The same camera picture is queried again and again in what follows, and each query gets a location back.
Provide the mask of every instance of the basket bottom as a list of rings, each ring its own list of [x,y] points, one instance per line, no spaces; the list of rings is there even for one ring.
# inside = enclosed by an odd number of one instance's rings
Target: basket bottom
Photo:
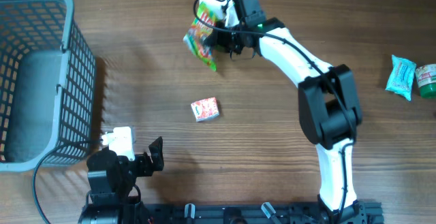
[[[31,160],[47,147],[61,59],[59,50],[43,50],[29,53],[21,61],[5,141],[6,162]]]

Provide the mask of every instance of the can lid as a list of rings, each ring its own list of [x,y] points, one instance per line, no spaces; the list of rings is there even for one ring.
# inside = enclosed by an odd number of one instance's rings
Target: can lid
[[[420,94],[422,98],[436,98],[436,83],[421,86]]]

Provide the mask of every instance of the wooden table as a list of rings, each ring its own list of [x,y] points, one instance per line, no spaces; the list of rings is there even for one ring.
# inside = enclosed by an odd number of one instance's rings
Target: wooden table
[[[436,63],[436,0],[260,2],[314,55],[353,70],[364,114],[353,153],[358,197],[382,202],[386,223],[434,223],[436,101],[416,84],[411,102],[384,89],[391,54]],[[182,42],[192,3],[75,0],[99,66],[93,134],[134,125],[137,153],[163,136],[164,171],[138,180],[145,203],[315,201],[320,171],[298,122],[296,87],[259,57],[218,54],[218,72],[205,67]],[[189,104],[207,97],[219,100],[221,116],[196,123]],[[76,223],[88,190],[84,162],[37,178],[53,223]],[[0,175],[0,209],[0,223],[42,222],[31,172]]]

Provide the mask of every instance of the plastic basket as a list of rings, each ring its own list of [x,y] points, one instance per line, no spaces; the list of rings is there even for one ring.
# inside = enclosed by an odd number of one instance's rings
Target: plastic basket
[[[0,0],[0,172],[89,140],[95,58],[73,16],[73,0]],[[74,164],[88,148],[64,148],[45,165]]]

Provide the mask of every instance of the packaged food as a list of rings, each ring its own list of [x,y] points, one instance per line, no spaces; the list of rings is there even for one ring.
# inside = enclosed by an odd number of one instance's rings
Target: packaged food
[[[193,102],[191,108],[197,122],[210,120],[219,116],[217,99],[215,97]]]
[[[394,69],[389,76],[387,91],[395,92],[411,100],[411,86],[414,83],[416,64],[404,58],[392,55]]]
[[[205,3],[201,3],[198,6],[197,15],[204,22],[215,26],[217,22],[217,17],[210,11]],[[202,60],[206,65],[208,65],[213,71],[217,71],[217,65],[212,57],[212,48],[204,44],[206,38],[211,35],[213,30],[210,27],[203,25],[196,18],[186,33],[183,41],[188,45],[188,48],[193,55]]]
[[[420,94],[423,98],[436,97],[436,64],[424,65],[415,71]]]

